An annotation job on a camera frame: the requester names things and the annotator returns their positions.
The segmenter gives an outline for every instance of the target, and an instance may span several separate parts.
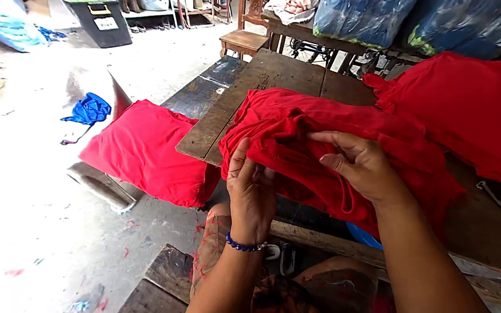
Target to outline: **person's left hand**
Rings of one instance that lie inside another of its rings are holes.
[[[239,142],[227,174],[231,238],[241,245],[258,245],[266,241],[275,215],[275,172],[247,158],[250,143],[249,138]]]

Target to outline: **blue beaded bracelet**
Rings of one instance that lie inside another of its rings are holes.
[[[233,238],[231,238],[231,231],[227,232],[226,239],[227,239],[227,243],[229,245],[231,245],[232,248],[235,248],[235,249],[243,251],[243,252],[245,252],[245,251],[248,251],[248,252],[260,251],[260,250],[262,250],[262,248],[264,248],[268,244],[267,241],[264,241],[264,243],[261,243],[259,245],[241,245],[240,243],[236,243],[233,241]]]

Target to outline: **wooden chair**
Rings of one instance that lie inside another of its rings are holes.
[[[249,12],[245,14],[246,11],[246,0],[239,0],[239,23],[237,25],[237,30],[232,31],[222,37],[220,41],[222,42],[222,50],[220,55],[224,56],[227,53],[227,49],[233,50],[239,54],[239,59],[243,59],[244,54],[254,56],[260,48],[268,47],[270,33],[266,33],[266,36],[257,33],[245,31],[245,22],[249,22],[255,25],[262,25],[268,28],[268,21],[262,19],[262,8],[266,4],[266,0],[250,0]]]

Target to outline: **red garment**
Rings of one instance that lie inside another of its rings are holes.
[[[278,172],[278,194],[352,222],[378,238],[372,203],[318,161],[326,153],[337,153],[335,147],[305,137],[307,132],[323,130],[377,140],[437,229],[448,202],[463,191],[446,170],[441,151],[425,140],[422,127],[373,107],[345,105],[280,88],[249,90],[234,124],[219,141],[222,176],[227,176],[230,156],[239,141],[250,137],[247,156]]]
[[[363,77],[389,114],[425,125],[430,139],[501,181],[501,61],[443,52],[391,81]]]
[[[150,196],[201,207],[218,184],[219,169],[175,151],[197,121],[148,100],[137,101],[94,136],[79,158]]]

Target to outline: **white label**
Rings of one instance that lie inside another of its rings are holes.
[[[119,28],[113,17],[96,18],[94,19],[94,23],[96,23],[100,31],[115,30]]]

